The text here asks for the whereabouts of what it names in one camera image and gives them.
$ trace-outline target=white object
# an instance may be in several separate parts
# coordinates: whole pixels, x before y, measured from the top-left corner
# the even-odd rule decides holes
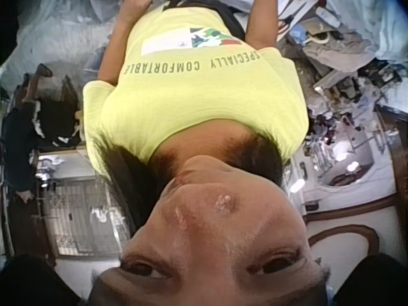
[[[305,180],[300,178],[298,179],[290,188],[291,193],[297,193],[305,185]]]
[[[359,165],[360,165],[359,163],[357,163],[356,161],[353,161],[351,164],[349,164],[349,165],[347,166],[347,171],[353,172],[355,169],[357,169],[357,167],[358,167]]]
[[[347,153],[340,153],[336,155],[336,161],[343,161],[347,158]]]
[[[337,19],[337,17],[325,8],[316,8],[316,15],[323,19],[327,24],[330,24],[332,27],[340,27],[340,21]]]

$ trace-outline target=dark clothing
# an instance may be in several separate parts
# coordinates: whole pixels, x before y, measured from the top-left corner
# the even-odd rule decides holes
[[[16,191],[31,190],[34,184],[35,173],[29,163],[30,153],[38,144],[32,123],[34,111],[34,103],[23,103],[2,122],[4,178]]]
[[[170,8],[188,7],[208,8],[209,10],[216,11],[231,35],[239,38],[242,41],[245,41],[245,31],[233,14],[236,9],[230,8],[228,5],[218,0],[170,0],[169,5],[167,7],[164,7],[164,10]]]
[[[337,306],[405,305],[407,269],[385,254],[361,261],[334,297]]]
[[[76,147],[81,141],[79,133],[72,137],[77,123],[75,112],[78,107],[73,103],[49,99],[39,99],[39,101],[41,110],[37,114],[37,120],[45,136],[40,141],[39,149],[42,151],[45,147],[53,147],[54,150],[55,147]]]
[[[77,306],[80,302],[48,263],[32,255],[14,257],[6,264],[0,272],[0,288],[1,305]]]

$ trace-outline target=leg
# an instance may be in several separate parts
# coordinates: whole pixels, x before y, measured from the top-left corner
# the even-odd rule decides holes
[[[36,98],[37,86],[40,77],[50,78],[52,77],[52,71],[48,69],[44,64],[39,64],[37,70],[31,80],[28,83],[27,94],[24,101],[34,100]]]
[[[30,81],[30,75],[28,73],[24,74],[23,84],[18,85],[14,91],[14,106],[19,108],[22,104],[24,97],[27,94],[27,86]]]
[[[79,102],[78,95],[68,75],[66,75],[64,77],[64,80],[62,80],[60,101],[69,103],[71,105],[74,105],[76,108],[78,108],[78,102]]]

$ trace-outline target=black hair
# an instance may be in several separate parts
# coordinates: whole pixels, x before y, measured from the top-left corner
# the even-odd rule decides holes
[[[164,187],[174,177],[175,156],[156,156],[145,164],[124,147],[106,139],[98,138],[96,145],[107,183],[133,236],[146,223]],[[225,147],[224,162],[281,186],[283,160],[271,136],[253,133],[238,143],[226,143]]]

